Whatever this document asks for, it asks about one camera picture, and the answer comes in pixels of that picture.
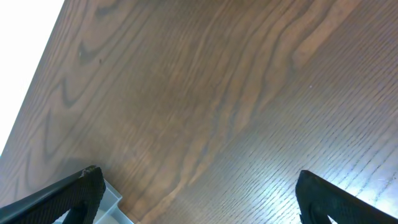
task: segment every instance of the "wood grain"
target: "wood grain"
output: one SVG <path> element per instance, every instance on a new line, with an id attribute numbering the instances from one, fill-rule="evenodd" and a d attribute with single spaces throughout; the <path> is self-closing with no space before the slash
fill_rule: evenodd
<path id="1" fill-rule="evenodd" d="M 394 0 L 66 0 L 0 205 L 90 164 L 141 223 L 299 223 L 309 169 L 398 217 Z"/>

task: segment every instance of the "white floor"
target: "white floor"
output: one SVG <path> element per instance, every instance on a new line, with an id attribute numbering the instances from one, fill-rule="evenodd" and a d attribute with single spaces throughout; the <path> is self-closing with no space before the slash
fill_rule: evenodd
<path id="1" fill-rule="evenodd" d="M 3 1 L 0 13 L 0 155 L 63 0 Z"/>

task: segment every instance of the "wooden surface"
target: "wooden surface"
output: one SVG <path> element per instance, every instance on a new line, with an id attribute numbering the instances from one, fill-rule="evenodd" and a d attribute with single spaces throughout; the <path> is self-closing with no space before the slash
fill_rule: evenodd
<path id="1" fill-rule="evenodd" d="M 66 0 L 0 204 L 98 164 L 142 224 L 298 223 L 309 169 L 398 217 L 397 45 L 395 0 Z"/>

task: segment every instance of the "brown wood tabletop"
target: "brown wood tabletop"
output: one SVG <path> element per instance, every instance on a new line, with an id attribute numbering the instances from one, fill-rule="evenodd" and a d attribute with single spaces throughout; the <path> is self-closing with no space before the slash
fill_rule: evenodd
<path id="1" fill-rule="evenodd" d="M 397 72 L 396 0 L 66 0 L 0 205 L 97 164 L 135 222 L 299 223 L 308 169 L 398 217 Z"/>

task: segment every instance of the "wooden table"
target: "wooden table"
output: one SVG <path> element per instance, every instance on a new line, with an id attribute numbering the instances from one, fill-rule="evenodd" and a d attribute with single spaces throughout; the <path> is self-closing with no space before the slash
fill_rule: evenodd
<path id="1" fill-rule="evenodd" d="M 1 205 L 97 164 L 135 222 L 298 223 L 308 169 L 398 217 L 397 45 L 396 0 L 66 0 Z"/>

